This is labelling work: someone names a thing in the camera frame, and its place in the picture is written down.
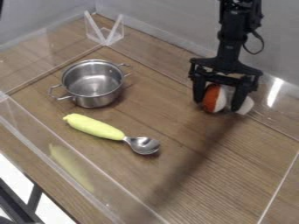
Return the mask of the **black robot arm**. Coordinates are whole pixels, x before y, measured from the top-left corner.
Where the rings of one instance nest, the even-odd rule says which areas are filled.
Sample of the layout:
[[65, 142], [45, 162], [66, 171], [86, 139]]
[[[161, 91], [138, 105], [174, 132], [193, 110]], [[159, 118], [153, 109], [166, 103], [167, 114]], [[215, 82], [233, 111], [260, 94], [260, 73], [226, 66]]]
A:
[[262, 26], [262, 0], [219, 0], [218, 32], [219, 49], [214, 58], [191, 58], [190, 79], [193, 81], [193, 99], [203, 102], [207, 82], [236, 88], [232, 110], [237, 112], [253, 91], [258, 90], [260, 78], [264, 72], [240, 61], [241, 48], [252, 54], [246, 43], [252, 33], [265, 42], [257, 32]]

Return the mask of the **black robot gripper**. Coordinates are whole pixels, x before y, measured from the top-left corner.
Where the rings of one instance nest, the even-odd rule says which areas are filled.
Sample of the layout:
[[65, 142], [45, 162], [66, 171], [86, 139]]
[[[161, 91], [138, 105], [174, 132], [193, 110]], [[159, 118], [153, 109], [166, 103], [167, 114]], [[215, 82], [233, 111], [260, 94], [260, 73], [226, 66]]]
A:
[[219, 43], [218, 54], [213, 58], [191, 58], [190, 78], [193, 94], [197, 103], [202, 102], [205, 88], [209, 82], [234, 87], [232, 110], [249, 112], [254, 100], [249, 92], [258, 90], [260, 78], [264, 72], [240, 61], [244, 43]]

